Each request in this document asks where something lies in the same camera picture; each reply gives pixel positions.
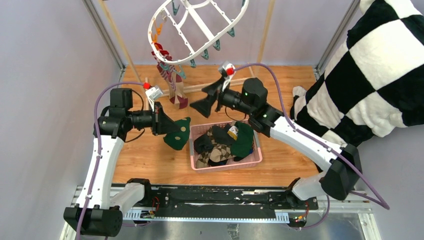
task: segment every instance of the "pink basket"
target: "pink basket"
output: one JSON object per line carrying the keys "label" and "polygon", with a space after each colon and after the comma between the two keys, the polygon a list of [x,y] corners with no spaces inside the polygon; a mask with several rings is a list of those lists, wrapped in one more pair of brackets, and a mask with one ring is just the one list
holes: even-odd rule
{"label": "pink basket", "polygon": [[241,161],[233,161],[228,160],[226,165],[223,166],[210,166],[205,168],[196,168],[196,161],[199,158],[199,154],[194,149],[194,140],[205,134],[212,126],[220,126],[221,128],[225,127],[226,124],[230,124],[231,121],[226,122],[218,122],[218,123],[208,123],[208,124],[200,124],[190,126],[190,160],[191,160],[191,168],[197,173],[211,173],[218,171],[225,171],[231,169],[243,169],[243,168],[251,168],[258,165],[262,162],[262,152],[261,147],[259,145],[258,134],[256,131],[253,131],[253,153],[249,156],[245,157]]}

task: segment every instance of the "wooden stand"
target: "wooden stand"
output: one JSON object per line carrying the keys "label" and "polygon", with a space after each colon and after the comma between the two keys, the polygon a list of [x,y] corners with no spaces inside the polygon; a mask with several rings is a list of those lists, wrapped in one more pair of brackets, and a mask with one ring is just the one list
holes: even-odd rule
{"label": "wooden stand", "polygon": [[[137,72],[136,67],[135,67],[135,65],[133,63],[133,60],[131,59],[130,54],[128,53],[127,47],[124,44],[124,40],[123,40],[121,34],[118,31],[118,27],[115,24],[115,21],[113,20],[111,14],[109,12],[109,9],[108,9],[108,7],[105,4],[105,0],[97,0],[97,1],[98,1],[99,5],[100,5],[101,9],[104,12],[104,15],[106,16],[106,18],[107,18],[107,20],[108,20],[108,22],[110,24],[110,27],[112,28],[112,31],[113,31],[114,35],[116,36],[116,39],[118,41],[118,44],[121,47],[122,52],[125,55],[125,58],[128,61],[129,66],[131,67],[132,71],[134,72],[134,75],[135,75],[137,81],[139,81],[140,83],[142,83],[142,80],[140,78],[140,75]],[[266,44],[267,35],[268,35],[268,29],[270,27],[270,21],[271,21],[271,17],[273,15],[273,11],[274,11],[274,4],[275,4],[275,0],[270,0],[269,1],[268,11],[266,13],[265,26],[264,26],[264,29],[263,29],[262,39],[261,39],[261,42],[260,42],[259,53],[258,53],[258,56],[257,56],[257,62],[258,63],[260,63],[262,61],[262,57],[263,57],[263,54],[264,54],[265,44]],[[249,70],[250,70],[250,74],[251,74],[252,77],[255,77],[256,75],[258,75],[259,70],[258,70],[257,67],[255,68],[254,71],[252,70],[251,67],[249,67]],[[239,78],[239,79],[233,79],[233,80],[231,80],[231,86],[242,85],[245,82],[245,80],[248,79],[248,78],[249,77],[244,77],[244,78]],[[192,85],[192,86],[185,86],[184,87],[184,93],[187,94],[187,93],[200,92],[202,90],[202,88],[204,88],[204,87],[206,87],[208,85],[209,84],[198,84],[198,85]],[[169,89],[166,89],[166,90],[163,91],[163,93],[164,94],[163,94],[162,97],[167,97],[167,96],[169,96],[170,91],[169,91]]]}

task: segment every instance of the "wooden table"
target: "wooden table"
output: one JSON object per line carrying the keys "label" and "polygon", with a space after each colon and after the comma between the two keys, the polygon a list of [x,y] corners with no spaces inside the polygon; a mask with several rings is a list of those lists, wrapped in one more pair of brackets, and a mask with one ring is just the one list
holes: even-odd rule
{"label": "wooden table", "polygon": [[[139,65],[136,67],[141,79],[167,89],[165,81],[160,77],[156,66]],[[220,78],[217,65],[184,68],[187,79],[185,86],[213,83]],[[308,89],[315,82],[313,69],[310,66],[273,66],[283,95],[287,111],[293,104],[292,89],[302,86]],[[249,77],[249,70],[243,69],[236,78]],[[279,109],[279,97],[275,82],[264,68],[257,77],[268,89],[268,103]],[[127,69],[124,81],[136,81],[133,72]],[[140,87],[131,85],[136,91]],[[241,91],[242,86],[232,89]],[[202,99],[203,92],[188,93],[189,102]],[[133,96],[134,109],[140,109],[141,101]],[[200,115],[191,107],[177,109],[170,103],[168,97],[160,98],[165,113],[173,120],[185,117],[191,118],[191,125],[218,123],[230,121],[224,110],[213,112],[209,118]],[[228,114],[234,119],[242,119],[244,114],[228,109]],[[137,130],[128,133],[127,139],[139,134]],[[164,143],[163,136],[153,136],[150,129],[138,140],[126,143],[116,164],[113,182],[125,183],[130,178],[149,179],[153,184],[190,184],[190,185],[232,185],[232,186],[287,186],[297,177],[309,177],[317,173],[314,163],[303,154],[287,144],[259,134],[263,161],[256,167],[236,169],[213,173],[196,173],[190,165],[190,150],[188,144],[181,151],[173,150]]]}

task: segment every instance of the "checkered blanket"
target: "checkered blanket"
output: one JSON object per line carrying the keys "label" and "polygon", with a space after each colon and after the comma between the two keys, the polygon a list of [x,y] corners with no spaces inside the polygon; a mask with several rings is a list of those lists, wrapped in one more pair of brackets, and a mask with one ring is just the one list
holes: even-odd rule
{"label": "checkered blanket", "polygon": [[293,89],[290,115],[345,146],[424,124],[424,17],[409,0],[362,0],[324,74]]}

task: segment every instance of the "green sock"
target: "green sock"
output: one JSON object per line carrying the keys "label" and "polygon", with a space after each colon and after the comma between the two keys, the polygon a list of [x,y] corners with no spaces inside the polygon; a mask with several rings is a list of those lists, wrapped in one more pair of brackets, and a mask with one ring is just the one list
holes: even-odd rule
{"label": "green sock", "polygon": [[181,150],[186,145],[190,136],[190,117],[186,117],[175,121],[175,123],[180,127],[179,131],[168,133],[163,141],[168,144],[171,148],[175,150]]}
{"label": "green sock", "polygon": [[230,151],[232,155],[245,158],[250,154],[253,143],[253,129],[243,122],[236,122],[238,128],[237,140],[231,145]]}

